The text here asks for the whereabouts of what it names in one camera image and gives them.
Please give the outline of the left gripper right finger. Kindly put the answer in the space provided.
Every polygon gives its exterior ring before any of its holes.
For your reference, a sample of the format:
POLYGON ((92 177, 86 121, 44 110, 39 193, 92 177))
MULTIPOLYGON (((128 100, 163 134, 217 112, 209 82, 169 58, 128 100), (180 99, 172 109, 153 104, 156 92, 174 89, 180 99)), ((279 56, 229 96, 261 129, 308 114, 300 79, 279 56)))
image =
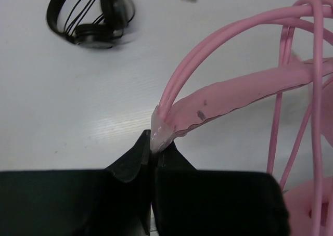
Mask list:
POLYGON ((158 156, 153 212, 160 235, 290 235, 272 175, 197 170, 174 143, 158 156))

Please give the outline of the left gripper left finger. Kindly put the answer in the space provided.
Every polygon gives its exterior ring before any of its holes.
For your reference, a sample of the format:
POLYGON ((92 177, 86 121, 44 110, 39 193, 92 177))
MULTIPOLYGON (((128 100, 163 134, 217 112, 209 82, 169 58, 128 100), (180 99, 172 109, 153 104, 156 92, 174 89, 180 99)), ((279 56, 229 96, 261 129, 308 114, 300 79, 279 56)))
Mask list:
POLYGON ((112 177, 103 235, 150 235, 150 130, 106 170, 112 177))

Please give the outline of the pink headphones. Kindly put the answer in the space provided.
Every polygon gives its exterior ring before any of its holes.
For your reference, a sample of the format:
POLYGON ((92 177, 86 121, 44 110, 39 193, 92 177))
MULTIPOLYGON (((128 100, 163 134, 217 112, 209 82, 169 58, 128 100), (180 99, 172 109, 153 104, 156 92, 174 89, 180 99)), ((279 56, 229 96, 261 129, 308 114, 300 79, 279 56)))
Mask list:
POLYGON ((298 0, 290 7, 263 12, 231 23, 201 41, 183 59, 168 81, 151 117, 150 148, 164 150, 177 137, 222 115, 269 96, 275 96, 267 172, 272 173, 282 94, 312 84, 312 99, 300 125, 280 180, 287 181, 307 125, 311 126, 313 180, 285 193, 291 212, 292 235, 332 235, 332 178, 323 177, 322 144, 332 143, 332 59, 323 56, 323 43, 332 42, 324 19, 332 17, 332 0, 298 0), (218 47, 260 24, 282 26, 279 65, 214 83, 178 99, 198 66, 218 47))

